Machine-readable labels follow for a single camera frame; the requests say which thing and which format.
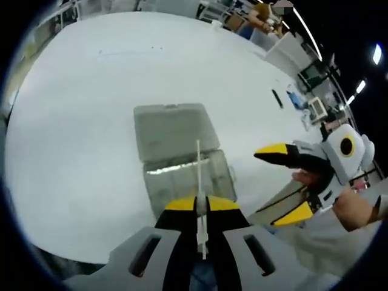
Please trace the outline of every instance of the white table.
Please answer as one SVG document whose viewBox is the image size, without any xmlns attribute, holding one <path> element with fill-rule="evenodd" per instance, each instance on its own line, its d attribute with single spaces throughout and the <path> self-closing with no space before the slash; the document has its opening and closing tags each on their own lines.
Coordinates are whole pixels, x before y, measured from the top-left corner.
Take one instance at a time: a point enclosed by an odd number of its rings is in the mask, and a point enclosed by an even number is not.
<svg viewBox="0 0 388 291">
<path fill-rule="evenodd" d="M 222 28 L 161 13 L 67 26 L 34 63 L 8 127 L 6 179 L 27 238 L 64 258 L 106 263 L 117 245 L 154 225 L 136 148 L 137 105 L 203 103 L 243 212 L 263 205 L 291 171 L 254 151 L 320 139 L 286 96 L 293 80 L 263 53 Z"/>
</svg>

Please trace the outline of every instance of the gray box lid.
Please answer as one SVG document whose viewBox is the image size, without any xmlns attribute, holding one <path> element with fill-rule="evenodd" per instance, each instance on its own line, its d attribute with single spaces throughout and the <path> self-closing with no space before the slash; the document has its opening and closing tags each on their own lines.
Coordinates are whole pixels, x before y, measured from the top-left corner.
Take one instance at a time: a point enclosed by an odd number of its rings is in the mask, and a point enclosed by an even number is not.
<svg viewBox="0 0 388 291">
<path fill-rule="evenodd" d="M 202 104 L 145 105 L 134 109 L 136 142 L 142 162 L 157 162 L 216 150 L 219 140 Z"/>
</svg>

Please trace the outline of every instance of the white sleeve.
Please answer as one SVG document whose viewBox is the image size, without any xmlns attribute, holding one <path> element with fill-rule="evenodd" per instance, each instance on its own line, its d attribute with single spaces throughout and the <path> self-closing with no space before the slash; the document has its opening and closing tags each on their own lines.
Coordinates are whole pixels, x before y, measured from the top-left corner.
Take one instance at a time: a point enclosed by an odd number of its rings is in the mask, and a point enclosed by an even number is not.
<svg viewBox="0 0 388 291">
<path fill-rule="evenodd" d="M 388 215 L 388 195 L 380 195 L 377 203 L 379 203 L 378 219 L 380 220 Z"/>
</svg>

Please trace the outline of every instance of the white tabletop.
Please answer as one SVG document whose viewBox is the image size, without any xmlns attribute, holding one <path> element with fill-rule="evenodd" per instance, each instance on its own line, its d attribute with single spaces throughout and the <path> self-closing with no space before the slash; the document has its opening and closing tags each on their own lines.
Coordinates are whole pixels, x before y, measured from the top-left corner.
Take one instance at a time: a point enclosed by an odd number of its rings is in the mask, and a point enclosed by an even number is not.
<svg viewBox="0 0 388 291">
<path fill-rule="evenodd" d="M 64 258 L 106 263 L 112 249 L 154 225 L 136 147 L 137 105 L 203 103 L 235 170 L 243 212 L 277 194 L 291 171 L 254 151 L 320 137 L 304 130 L 286 95 L 293 81 L 261 53 L 222 28 L 161 13 L 66 27 L 27 75 L 8 127 L 6 179 L 27 238 Z"/>
</svg>

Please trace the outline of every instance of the person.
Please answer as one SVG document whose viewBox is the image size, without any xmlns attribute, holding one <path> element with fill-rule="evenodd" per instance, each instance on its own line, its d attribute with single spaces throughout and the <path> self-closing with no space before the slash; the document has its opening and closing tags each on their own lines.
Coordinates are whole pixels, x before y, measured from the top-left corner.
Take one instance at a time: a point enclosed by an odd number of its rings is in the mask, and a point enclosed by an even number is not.
<svg viewBox="0 0 388 291">
<path fill-rule="evenodd" d="M 268 51 L 276 43 L 275 37 L 283 37 L 282 17 L 271 4 L 257 4 L 248 15 L 249 26 L 253 28 L 250 41 Z"/>
<path fill-rule="evenodd" d="M 318 175 L 304 171 L 294 173 L 292 177 L 305 186 L 319 180 Z M 388 179 L 372 189 L 381 193 L 387 186 Z M 294 247 L 300 263 L 308 269 L 342 277 L 367 250 L 381 221 L 388 218 L 388 195 L 380 195 L 372 205 L 347 186 L 332 210 L 347 234 L 323 238 L 297 226 L 280 228 L 274 234 Z"/>
</svg>

